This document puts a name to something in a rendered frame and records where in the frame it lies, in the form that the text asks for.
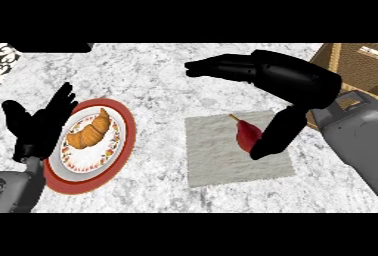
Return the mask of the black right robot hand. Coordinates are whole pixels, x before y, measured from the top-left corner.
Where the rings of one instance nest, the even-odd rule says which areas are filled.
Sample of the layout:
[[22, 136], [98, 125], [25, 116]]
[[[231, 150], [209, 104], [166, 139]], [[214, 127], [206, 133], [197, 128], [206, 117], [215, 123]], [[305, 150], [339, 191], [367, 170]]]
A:
[[246, 82], [290, 103], [273, 117], [249, 149], [253, 160], [280, 153], [307, 125], [305, 114], [324, 109], [341, 90], [341, 76], [284, 54], [255, 50], [249, 55], [222, 54], [185, 62], [188, 77], [209, 76]]

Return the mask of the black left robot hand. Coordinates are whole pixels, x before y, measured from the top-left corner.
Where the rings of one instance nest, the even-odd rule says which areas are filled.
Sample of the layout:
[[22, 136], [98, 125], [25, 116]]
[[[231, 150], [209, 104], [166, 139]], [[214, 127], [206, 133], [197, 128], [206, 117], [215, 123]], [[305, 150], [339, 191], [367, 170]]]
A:
[[61, 127], [78, 104], [73, 100], [72, 85], [64, 82], [47, 106], [29, 114], [14, 100], [5, 100], [1, 108], [5, 127], [16, 136], [13, 160], [22, 162], [30, 156], [44, 160], [56, 147]]

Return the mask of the brown wicker basket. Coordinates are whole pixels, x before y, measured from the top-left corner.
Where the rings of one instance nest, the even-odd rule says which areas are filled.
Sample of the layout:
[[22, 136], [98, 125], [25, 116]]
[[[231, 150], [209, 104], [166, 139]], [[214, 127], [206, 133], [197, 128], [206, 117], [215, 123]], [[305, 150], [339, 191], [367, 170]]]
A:
[[310, 62], [341, 76], [341, 93], [358, 90], [378, 99], [378, 43], [324, 43]]

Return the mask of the red round placemat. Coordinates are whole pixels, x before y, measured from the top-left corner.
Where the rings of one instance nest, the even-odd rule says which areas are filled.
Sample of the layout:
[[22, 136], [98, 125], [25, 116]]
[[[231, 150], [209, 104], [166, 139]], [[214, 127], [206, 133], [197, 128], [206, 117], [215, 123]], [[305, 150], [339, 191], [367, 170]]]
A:
[[135, 123], [123, 104], [106, 98], [81, 102], [44, 160], [48, 188], [67, 195], [97, 189], [121, 171], [134, 142]]

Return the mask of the red pear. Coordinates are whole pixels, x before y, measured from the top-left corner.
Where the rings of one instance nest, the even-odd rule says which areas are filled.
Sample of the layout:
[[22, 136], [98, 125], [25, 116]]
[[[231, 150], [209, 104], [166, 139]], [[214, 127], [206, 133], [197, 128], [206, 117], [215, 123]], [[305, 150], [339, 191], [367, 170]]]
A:
[[236, 142], [240, 149], [249, 153], [262, 132], [256, 126], [239, 119], [233, 114], [230, 117], [236, 120]]

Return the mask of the grey square placemat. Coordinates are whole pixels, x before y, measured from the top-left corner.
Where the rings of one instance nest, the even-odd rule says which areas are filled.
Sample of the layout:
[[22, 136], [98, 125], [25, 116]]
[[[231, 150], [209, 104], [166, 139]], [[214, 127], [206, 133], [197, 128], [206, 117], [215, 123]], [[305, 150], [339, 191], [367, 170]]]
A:
[[236, 120], [227, 115], [188, 117], [185, 126], [190, 187], [289, 177], [287, 151], [253, 161], [236, 142]]

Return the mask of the golden croissant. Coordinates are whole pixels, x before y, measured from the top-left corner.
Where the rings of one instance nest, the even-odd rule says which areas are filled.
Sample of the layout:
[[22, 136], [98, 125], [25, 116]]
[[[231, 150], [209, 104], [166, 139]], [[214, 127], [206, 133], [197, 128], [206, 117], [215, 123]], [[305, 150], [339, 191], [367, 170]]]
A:
[[100, 109], [98, 116], [92, 119], [91, 123], [76, 133], [66, 135], [67, 144], [75, 149], [84, 149], [94, 146], [109, 130], [109, 114], [104, 109]]

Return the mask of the white floral rimmed plate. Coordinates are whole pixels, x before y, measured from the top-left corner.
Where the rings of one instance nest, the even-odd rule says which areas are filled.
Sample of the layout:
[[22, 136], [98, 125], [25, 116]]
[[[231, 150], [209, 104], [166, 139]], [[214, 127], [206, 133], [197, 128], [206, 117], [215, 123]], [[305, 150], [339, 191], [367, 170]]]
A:
[[[109, 114], [109, 130], [100, 142], [84, 149], [75, 149], [66, 141], [66, 135], [76, 133], [100, 114]], [[118, 111], [106, 106], [94, 106], [79, 110], [67, 119], [48, 158], [53, 173], [69, 182], [87, 181], [97, 177], [115, 163], [126, 139], [126, 125]]]

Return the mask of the white black patterned object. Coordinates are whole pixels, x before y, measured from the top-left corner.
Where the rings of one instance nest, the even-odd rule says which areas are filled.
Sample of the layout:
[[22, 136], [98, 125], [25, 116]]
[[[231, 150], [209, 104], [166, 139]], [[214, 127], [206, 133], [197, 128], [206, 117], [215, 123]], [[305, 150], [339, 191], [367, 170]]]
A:
[[19, 60], [19, 57], [20, 52], [10, 46], [10, 44], [0, 43], [0, 83]]

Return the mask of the black appliance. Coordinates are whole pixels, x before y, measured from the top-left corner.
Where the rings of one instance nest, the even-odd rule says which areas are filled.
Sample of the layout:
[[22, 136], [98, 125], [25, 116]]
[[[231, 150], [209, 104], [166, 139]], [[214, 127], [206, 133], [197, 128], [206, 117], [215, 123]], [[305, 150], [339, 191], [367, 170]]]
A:
[[11, 43], [22, 53], [88, 53], [91, 43]]

